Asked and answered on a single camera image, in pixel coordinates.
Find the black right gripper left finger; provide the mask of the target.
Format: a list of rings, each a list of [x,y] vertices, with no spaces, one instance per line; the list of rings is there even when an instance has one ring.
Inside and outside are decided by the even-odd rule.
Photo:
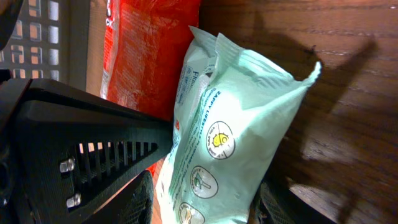
[[[152,174],[145,170],[84,223],[150,224],[153,201]]]

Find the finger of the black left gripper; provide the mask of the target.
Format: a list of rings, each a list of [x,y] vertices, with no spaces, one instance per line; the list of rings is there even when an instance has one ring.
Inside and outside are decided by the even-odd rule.
[[[84,223],[172,146],[172,125],[50,79],[1,84],[1,222]]]

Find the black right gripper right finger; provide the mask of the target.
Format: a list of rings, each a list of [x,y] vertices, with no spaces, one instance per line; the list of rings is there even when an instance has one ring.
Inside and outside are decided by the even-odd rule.
[[[334,224],[290,190],[263,179],[251,204],[251,222],[262,224]]]

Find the white teal wipes packet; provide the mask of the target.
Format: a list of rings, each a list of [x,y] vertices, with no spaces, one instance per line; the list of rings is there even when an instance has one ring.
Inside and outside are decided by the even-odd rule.
[[[156,185],[163,223],[246,223],[250,204],[308,89],[261,54],[192,27],[171,152]]]

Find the red snack packet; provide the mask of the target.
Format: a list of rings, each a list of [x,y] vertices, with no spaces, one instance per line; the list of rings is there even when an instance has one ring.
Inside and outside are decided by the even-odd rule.
[[[201,0],[107,1],[100,96],[172,120],[200,5]]]

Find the grey plastic mesh basket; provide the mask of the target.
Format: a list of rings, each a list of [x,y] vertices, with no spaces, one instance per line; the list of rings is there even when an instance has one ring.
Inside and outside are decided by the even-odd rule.
[[[1,68],[86,88],[89,1],[13,1],[1,15]]]

